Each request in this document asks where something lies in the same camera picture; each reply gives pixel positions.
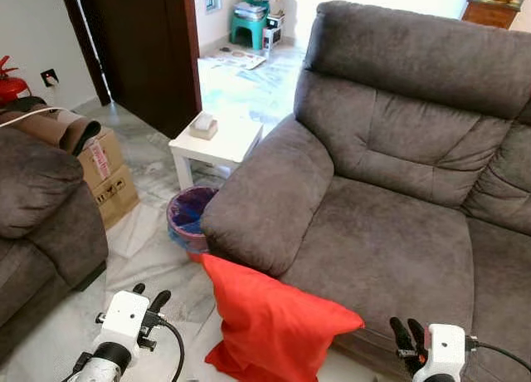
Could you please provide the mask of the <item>brown wooden cabinet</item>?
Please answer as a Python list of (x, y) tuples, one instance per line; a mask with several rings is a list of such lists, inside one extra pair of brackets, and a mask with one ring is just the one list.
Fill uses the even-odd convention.
[(490, 27), (509, 29), (512, 26), (520, 5), (497, 0), (466, 0), (461, 20)]

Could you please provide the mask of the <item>newspaper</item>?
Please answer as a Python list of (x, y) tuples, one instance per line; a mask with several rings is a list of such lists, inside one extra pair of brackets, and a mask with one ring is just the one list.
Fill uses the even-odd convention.
[(221, 47), (212, 53), (208, 53), (207, 56), (202, 56), (200, 59), (204, 66), (226, 66), (244, 71), (253, 71), (258, 66), (262, 66), (266, 60), (268, 60), (268, 56), (261, 56), (254, 52), (230, 47)]

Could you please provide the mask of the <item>dark wooden door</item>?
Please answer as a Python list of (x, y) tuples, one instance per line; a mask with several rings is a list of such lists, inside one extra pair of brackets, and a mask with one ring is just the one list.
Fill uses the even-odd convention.
[(102, 105), (169, 139), (202, 109), (194, 0), (63, 0)]

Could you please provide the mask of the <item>white side table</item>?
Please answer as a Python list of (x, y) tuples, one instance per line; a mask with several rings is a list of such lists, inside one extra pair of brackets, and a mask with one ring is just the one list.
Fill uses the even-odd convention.
[(169, 147), (180, 189), (193, 185), (190, 159), (235, 169), (261, 140), (263, 124), (249, 119), (220, 119), (216, 134), (209, 140), (194, 138), (189, 125)]

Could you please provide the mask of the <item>waste bin with purple liner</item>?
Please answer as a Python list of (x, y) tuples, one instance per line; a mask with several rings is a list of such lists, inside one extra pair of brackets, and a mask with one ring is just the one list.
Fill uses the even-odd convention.
[(208, 253), (207, 238), (202, 233), (202, 212), (217, 193), (212, 186), (190, 186), (167, 204), (166, 216), (170, 238), (181, 246), (189, 259), (201, 263)]

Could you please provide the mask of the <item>green plastic stool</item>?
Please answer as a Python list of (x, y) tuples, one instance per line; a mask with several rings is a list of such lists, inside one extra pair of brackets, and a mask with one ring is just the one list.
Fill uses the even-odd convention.
[(269, 12), (266, 0), (241, 0), (236, 3), (229, 22), (229, 43), (261, 51)]

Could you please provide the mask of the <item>printed cardboard box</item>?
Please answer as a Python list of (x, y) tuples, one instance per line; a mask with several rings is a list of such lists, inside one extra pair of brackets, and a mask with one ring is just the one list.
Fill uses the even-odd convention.
[(139, 203), (138, 194), (125, 165), (117, 135), (103, 128), (87, 140), (77, 159), (84, 170), (84, 181), (91, 188), (104, 227), (111, 228)]

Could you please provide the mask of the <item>red fire extinguisher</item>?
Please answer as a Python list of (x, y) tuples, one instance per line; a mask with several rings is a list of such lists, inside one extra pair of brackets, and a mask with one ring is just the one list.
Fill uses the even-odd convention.
[(19, 98), (32, 96), (32, 90), (26, 80), (11, 75), (17, 68), (5, 66), (8, 60), (10, 56), (0, 58), (0, 106), (11, 104)]

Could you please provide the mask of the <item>red pillow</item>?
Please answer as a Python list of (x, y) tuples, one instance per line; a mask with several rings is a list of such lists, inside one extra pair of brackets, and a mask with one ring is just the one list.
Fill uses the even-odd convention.
[(330, 300), (212, 254), (222, 340), (205, 362), (239, 382), (318, 382), (329, 346), (364, 326), (361, 316)]

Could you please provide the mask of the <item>beige tissue box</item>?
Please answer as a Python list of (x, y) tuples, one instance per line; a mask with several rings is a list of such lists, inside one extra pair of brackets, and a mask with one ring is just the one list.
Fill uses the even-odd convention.
[(212, 113), (201, 111), (188, 126), (188, 134), (193, 138), (211, 140), (217, 132), (217, 118)]

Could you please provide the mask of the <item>brown rolled mat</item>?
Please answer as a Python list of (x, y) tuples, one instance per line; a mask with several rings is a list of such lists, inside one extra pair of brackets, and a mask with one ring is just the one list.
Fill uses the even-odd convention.
[(88, 140), (102, 131), (99, 121), (48, 105), (35, 105), (28, 112), (0, 111), (0, 127), (4, 126), (45, 140), (75, 157), (82, 153)]

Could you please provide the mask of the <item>grey two-seat fabric sofa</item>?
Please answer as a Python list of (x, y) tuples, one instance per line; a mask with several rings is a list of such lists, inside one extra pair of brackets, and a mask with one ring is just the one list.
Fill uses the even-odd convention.
[[(531, 36), (390, 7), (322, 2), (295, 109), (202, 215), (213, 256), (357, 312), (333, 340), (402, 377), (391, 317), (463, 326), (531, 355), (530, 238), (470, 201), (529, 98)], [(477, 350), (464, 380), (530, 382)]]

